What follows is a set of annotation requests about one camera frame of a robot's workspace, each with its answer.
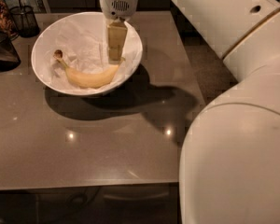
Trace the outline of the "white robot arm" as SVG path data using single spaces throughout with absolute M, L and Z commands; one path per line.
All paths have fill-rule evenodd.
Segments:
M 182 224 L 280 224 L 280 2 L 171 1 L 238 81 L 185 137 Z

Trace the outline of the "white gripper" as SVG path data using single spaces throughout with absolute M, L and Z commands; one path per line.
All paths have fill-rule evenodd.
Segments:
M 99 0 L 107 25 L 108 58 L 119 61 L 123 52 L 128 21 L 137 9 L 138 0 Z

